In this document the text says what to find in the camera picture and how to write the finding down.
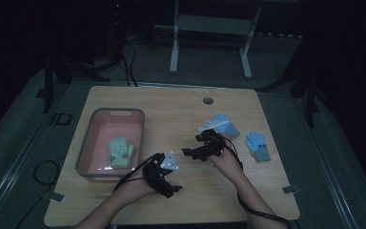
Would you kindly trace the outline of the person's left hand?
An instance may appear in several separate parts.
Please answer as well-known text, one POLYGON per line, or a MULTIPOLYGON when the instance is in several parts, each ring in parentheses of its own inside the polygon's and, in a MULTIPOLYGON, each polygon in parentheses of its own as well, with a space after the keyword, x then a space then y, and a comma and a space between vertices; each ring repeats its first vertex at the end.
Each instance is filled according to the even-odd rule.
POLYGON ((127 181, 116 190, 116 196, 120 198, 123 206, 133 204, 154 193, 155 190, 145 180, 141 168, 136 168, 127 181))

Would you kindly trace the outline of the person's right hand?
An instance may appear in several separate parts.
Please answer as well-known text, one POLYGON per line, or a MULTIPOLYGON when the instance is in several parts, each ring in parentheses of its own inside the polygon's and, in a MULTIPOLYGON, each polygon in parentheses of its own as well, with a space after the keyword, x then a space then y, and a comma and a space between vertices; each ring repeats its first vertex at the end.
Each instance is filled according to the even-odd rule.
POLYGON ((236 159, 231 141, 223 136, 224 148, 220 151, 220 156, 209 156, 208 160, 213 166, 233 185, 236 185, 244 176, 241 166, 236 159))

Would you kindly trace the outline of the grey tape strip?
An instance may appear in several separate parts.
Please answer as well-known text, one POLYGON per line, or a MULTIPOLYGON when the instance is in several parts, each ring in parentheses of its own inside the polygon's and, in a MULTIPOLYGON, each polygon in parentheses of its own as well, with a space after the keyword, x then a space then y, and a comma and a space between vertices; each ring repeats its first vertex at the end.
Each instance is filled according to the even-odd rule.
POLYGON ((58 194, 54 191, 48 191, 43 195, 43 198, 50 201, 62 203, 65 199, 64 195, 58 194))
POLYGON ((284 194, 296 194, 301 191, 297 185, 290 185, 282 188, 284 194))

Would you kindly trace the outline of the white desk frame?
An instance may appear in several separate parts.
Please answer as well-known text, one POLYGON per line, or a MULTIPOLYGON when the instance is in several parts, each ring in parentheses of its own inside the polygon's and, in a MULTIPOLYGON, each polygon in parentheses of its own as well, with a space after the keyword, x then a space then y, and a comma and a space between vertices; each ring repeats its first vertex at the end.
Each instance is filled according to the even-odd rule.
POLYGON ((180 5, 183 0, 174 1, 173 13, 173 45, 170 60, 169 73, 175 74, 178 69, 179 57, 179 32, 196 31, 207 33, 220 33, 243 35, 246 42, 239 48, 239 57, 241 61, 243 75, 246 79, 253 77, 251 62, 248 52, 252 45, 258 20, 263 10, 263 5, 268 3, 294 3, 295 0, 247 0, 254 4, 255 10, 251 19, 239 19, 233 17, 203 16, 194 14, 182 14, 180 5))

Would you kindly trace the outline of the black stand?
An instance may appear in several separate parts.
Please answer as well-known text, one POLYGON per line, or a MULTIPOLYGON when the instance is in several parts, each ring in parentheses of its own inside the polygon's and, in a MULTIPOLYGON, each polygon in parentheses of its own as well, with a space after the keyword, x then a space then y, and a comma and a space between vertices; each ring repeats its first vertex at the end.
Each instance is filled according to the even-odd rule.
POLYGON ((301 70, 296 73, 285 73, 281 78, 275 82, 256 88, 257 92, 269 92, 272 91, 290 81, 294 81, 294 85, 290 89, 290 96, 292 98, 301 98, 306 95, 305 103, 305 120, 310 128, 315 126, 314 124, 314 113, 318 113, 319 109, 315 104, 316 92, 316 74, 309 71, 301 70))
POLYGON ((37 97, 45 99, 43 113, 46 114, 53 103, 53 76, 65 84, 71 83, 71 75, 68 68, 76 69, 78 72, 95 81, 108 82, 109 79, 98 75, 94 70, 85 67, 80 62, 70 58, 67 55, 59 54, 57 56, 49 55, 44 61, 44 88, 40 89, 37 97))

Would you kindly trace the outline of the blue glove with grey cuff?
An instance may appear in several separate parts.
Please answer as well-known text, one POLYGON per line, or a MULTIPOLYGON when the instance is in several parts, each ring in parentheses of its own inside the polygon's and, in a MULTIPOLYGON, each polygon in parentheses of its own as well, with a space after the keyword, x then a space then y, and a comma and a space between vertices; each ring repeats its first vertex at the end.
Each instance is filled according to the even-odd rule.
POLYGON ((240 132, 226 114, 215 115, 210 123, 213 124, 213 129, 218 135, 226 136, 229 139, 240 136, 240 132))

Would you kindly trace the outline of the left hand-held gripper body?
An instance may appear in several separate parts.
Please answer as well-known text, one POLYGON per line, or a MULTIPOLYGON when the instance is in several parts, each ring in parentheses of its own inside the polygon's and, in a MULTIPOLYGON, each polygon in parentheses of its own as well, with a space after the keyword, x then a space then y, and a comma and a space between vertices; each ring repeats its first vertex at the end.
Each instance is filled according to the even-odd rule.
POLYGON ((142 169, 144 178, 147 183, 160 195, 168 198, 173 192, 173 186, 166 179, 165 176, 173 171, 179 169, 175 162, 173 152, 165 155, 165 159, 157 160, 154 155, 148 158, 142 169))

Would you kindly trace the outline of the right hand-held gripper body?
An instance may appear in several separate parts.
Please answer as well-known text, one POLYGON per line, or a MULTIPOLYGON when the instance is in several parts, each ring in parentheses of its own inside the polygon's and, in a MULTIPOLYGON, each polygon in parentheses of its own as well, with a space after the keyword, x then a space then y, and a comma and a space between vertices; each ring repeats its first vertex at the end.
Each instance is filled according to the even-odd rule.
POLYGON ((210 140, 206 142, 202 142, 203 145, 197 149, 202 150, 202 161, 205 161, 208 156, 220 156, 220 151, 224 148, 225 143, 222 135, 218 135, 214 129, 213 124, 210 123, 210 120, 207 120, 203 125, 201 125, 198 130, 200 133, 206 131, 210 133, 210 140))

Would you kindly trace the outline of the blue glove with dark dots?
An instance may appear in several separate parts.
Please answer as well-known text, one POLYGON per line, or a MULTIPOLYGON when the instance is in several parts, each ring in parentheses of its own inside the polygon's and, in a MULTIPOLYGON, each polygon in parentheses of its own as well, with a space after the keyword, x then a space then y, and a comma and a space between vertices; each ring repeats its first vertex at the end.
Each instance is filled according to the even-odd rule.
POLYGON ((258 132, 251 132, 246 135, 245 144, 257 162, 267 162, 271 160, 265 135, 258 132))

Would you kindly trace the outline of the pink basin with grey rim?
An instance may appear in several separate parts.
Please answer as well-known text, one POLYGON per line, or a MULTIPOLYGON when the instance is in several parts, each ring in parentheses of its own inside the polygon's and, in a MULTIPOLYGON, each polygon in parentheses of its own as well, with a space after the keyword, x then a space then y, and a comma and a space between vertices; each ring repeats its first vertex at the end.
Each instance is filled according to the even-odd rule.
POLYGON ((113 182, 132 172, 140 164, 144 123, 145 115, 139 109, 95 110, 76 160, 77 174, 89 182, 113 182), (134 152, 128 168, 113 169, 109 143, 121 137, 134 146, 134 152))

